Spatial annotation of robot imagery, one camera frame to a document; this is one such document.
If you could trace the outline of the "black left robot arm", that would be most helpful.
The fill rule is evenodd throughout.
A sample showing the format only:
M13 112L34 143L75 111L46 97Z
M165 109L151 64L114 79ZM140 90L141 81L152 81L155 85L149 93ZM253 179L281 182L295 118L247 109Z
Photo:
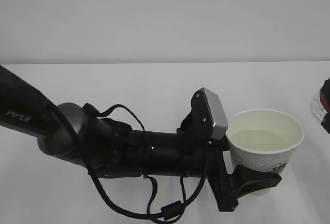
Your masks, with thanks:
M240 197L281 181L278 173L247 166L227 172L228 124L218 95L206 88L193 94L191 111L175 133L134 130L111 119L113 111L71 102L56 106L1 68L1 125L34 136L44 154L91 168L96 178L196 177L209 182L219 209L227 212Z

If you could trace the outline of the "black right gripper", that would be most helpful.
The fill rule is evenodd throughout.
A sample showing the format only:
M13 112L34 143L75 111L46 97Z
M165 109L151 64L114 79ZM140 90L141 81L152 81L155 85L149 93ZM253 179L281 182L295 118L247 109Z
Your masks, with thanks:
M322 106L325 108L327 112L330 111L329 104L330 104L330 79L325 80L322 88L320 89L319 93L320 102ZM324 130L330 134L330 113L326 113L324 116L321 126Z

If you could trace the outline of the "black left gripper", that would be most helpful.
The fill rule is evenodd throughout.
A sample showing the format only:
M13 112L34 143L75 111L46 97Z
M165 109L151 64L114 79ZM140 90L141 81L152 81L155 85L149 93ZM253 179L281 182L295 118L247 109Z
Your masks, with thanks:
M238 205L238 198L276 187L282 180L279 174L255 171L241 165L237 165L233 173L228 174L223 155L228 150L226 137L218 142L202 142L180 128L177 135L180 139L178 175L182 178L200 178L196 189L184 200L183 205L190 205L197 198L206 181L217 205Z

